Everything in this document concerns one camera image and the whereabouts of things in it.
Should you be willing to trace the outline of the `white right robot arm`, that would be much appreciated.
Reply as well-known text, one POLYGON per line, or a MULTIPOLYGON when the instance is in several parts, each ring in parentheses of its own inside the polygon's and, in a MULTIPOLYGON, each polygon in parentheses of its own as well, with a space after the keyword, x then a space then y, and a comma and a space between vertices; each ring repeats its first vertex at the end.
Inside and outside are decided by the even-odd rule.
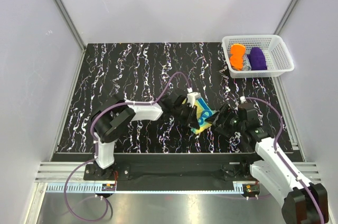
POLYGON ((286 223, 328 223, 327 190, 306 177, 277 143, 277 138, 260 125, 258 112, 250 102, 233 111, 227 104, 205 121, 223 135, 240 132, 260 160, 240 166, 246 180, 256 179, 275 198, 286 223))

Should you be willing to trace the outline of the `orange and grey towel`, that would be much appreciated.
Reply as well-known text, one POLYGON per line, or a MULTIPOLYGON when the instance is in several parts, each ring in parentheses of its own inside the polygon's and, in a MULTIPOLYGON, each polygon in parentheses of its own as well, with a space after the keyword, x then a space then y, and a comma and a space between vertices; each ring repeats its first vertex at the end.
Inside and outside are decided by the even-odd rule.
POLYGON ((243 69, 243 56, 246 47, 242 44, 235 43, 230 48, 230 64, 234 70, 241 71, 243 69))

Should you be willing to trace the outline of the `teal and blue towel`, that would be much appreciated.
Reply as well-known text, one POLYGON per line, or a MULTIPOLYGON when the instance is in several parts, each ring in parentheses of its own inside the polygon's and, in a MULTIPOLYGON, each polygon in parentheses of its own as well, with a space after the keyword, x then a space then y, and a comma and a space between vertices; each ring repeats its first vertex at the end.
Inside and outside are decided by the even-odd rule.
POLYGON ((212 126, 211 124, 206 123, 205 119, 212 116, 215 113, 215 111, 213 111, 208 106, 208 104, 202 97, 196 100, 193 107, 196 107, 196 118, 198 121, 199 128, 192 125, 190 126, 190 128, 194 134, 198 135, 212 126))

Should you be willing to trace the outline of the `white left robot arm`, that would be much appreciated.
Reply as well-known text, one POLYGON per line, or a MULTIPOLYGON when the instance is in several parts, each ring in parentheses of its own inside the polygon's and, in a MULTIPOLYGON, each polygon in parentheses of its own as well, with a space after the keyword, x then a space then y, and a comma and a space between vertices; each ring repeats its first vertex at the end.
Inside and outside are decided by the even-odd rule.
POLYGON ((96 174, 107 180, 114 174, 115 141, 126 131, 131 122, 139 120, 157 121, 164 115, 178 118, 183 125, 199 129, 196 101, 198 92, 175 98, 162 97, 157 102, 135 102, 115 97, 102 105, 91 117, 90 131, 96 145, 96 174))

